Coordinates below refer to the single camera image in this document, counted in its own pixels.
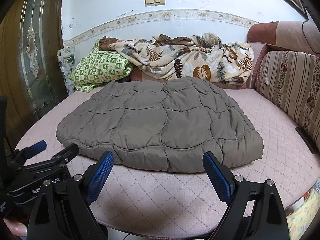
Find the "floral wall border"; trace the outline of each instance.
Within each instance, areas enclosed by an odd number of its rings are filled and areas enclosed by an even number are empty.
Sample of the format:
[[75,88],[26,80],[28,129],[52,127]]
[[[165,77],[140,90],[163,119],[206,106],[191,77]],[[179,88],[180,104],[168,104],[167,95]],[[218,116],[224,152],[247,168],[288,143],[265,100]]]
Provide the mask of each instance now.
[[226,22],[234,25],[239,25],[242,27],[250,28],[252,25],[258,23],[247,18],[236,16],[233,14],[207,11],[207,10],[195,10],[195,9],[177,9],[177,10],[161,10],[146,13],[139,13],[110,22],[104,23],[84,33],[74,37],[71,40],[63,41],[65,47],[76,45],[85,41],[88,38],[100,35],[107,31],[115,30],[118,28],[123,28],[129,25],[135,25],[144,22],[154,22],[163,20],[177,20],[177,19],[201,19],[215,22]]

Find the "metal pivot bolt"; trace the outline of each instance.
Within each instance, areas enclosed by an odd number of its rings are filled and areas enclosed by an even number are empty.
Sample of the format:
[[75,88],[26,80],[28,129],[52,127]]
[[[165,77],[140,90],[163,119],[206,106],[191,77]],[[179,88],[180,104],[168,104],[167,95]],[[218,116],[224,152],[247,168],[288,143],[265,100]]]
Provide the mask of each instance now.
[[235,179],[236,181],[239,181],[239,182],[243,181],[243,177],[241,175],[236,175]]
[[274,182],[273,182],[273,180],[271,180],[271,179],[267,179],[267,184],[268,184],[269,186],[273,186],[273,185],[274,185]]
[[82,175],[81,175],[81,174],[77,174],[77,175],[75,175],[75,176],[73,177],[73,179],[74,179],[75,181],[79,181],[79,180],[82,179]]
[[51,180],[46,179],[46,180],[43,182],[43,185],[48,186],[50,183],[51,183]]

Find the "yellowed switch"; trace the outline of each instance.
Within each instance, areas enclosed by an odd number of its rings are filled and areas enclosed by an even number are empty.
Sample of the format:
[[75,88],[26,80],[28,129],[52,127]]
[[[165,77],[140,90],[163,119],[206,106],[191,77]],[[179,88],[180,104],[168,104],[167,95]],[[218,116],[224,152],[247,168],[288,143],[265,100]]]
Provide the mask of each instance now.
[[145,5],[150,5],[150,4],[154,4],[155,0],[144,0]]
[[155,5],[164,5],[165,0],[155,0]]

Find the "green checkered pillow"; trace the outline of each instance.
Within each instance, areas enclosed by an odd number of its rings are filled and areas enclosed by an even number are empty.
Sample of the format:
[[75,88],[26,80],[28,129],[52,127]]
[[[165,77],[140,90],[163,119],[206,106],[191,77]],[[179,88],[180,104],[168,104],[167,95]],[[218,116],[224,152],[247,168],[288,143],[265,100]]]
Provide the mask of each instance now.
[[99,51],[99,40],[92,51],[77,65],[71,79],[77,90],[90,92],[101,83],[119,80],[128,76],[133,68],[127,59],[116,51]]

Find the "striped sofa cushion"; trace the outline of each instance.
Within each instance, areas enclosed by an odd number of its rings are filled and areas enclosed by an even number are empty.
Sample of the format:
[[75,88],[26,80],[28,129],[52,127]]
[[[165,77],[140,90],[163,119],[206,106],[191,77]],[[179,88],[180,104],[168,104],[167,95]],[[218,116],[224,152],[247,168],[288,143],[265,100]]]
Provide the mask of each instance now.
[[320,58],[271,51],[263,59],[256,90],[285,111],[320,149]]

